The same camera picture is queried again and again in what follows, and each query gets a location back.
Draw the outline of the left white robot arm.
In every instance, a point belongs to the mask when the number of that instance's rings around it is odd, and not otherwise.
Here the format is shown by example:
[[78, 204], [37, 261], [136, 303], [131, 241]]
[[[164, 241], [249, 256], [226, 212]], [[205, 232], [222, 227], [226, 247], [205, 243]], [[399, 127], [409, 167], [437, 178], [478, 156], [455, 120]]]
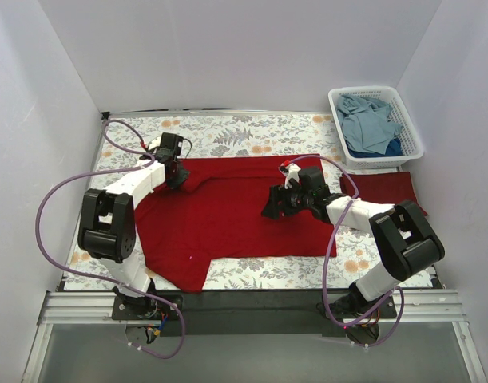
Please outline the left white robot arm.
[[134, 170], [103, 189], [90, 188], [82, 201], [78, 246], [100, 260], [117, 291], [132, 297], [130, 309], [142, 319], [157, 312], [158, 301], [149, 293], [152, 279], [145, 262], [133, 253], [137, 242], [134, 212], [156, 188], [178, 188], [187, 180], [180, 158], [185, 141], [177, 134], [162, 133], [151, 141]]

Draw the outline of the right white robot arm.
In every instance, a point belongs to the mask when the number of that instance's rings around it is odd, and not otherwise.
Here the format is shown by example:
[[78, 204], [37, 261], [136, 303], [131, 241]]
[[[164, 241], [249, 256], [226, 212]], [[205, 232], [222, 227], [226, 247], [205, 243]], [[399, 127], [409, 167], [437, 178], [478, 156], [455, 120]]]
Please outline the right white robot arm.
[[369, 203], [357, 197], [332, 193], [317, 167], [280, 165], [285, 180], [269, 190], [262, 215], [279, 219], [309, 211], [334, 228], [346, 226], [371, 235], [380, 260], [335, 302], [323, 297], [326, 315], [371, 315], [400, 283], [434, 265], [445, 256], [440, 238], [413, 201]]

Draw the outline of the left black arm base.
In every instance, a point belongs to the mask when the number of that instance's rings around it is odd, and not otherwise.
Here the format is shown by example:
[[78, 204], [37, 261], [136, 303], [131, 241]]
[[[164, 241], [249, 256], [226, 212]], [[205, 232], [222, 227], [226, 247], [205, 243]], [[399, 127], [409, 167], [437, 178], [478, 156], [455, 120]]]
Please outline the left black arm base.
[[183, 297], [177, 294], [167, 294], [163, 298], [171, 302], [171, 305], [148, 297], [129, 297], [124, 294], [118, 294], [114, 300], [111, 318], [121, 321], [158, 321], [165, 317], [168, 320], [177, 320], [178, 313], [175, 311], [175, 307], [178, 309], [182, 307]]

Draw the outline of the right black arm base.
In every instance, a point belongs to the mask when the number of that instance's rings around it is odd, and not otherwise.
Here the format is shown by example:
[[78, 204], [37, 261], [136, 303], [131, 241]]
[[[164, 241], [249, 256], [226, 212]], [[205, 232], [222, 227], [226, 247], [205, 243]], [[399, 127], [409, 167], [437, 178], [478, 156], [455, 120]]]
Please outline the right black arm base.
[[[357, 318], [362, 316], [378, 301], [379, 298], [371, 302], [366, 302], [364, 305], [360, 305], [359, 303], [351, 302], [350, 298], [347, 295], [344, 295], [336, 299], [334, 302], [330, 302], [329, 306], [333, 316], [340, 320], [344, 318]], [[388, 297], [385, 299], [381, 305], [373, 313], [371, 313], [371, 316], [373, 318], [376, 316], [386, 319], [396, 318], [397, 311], [395, 309], [393, 298]]]

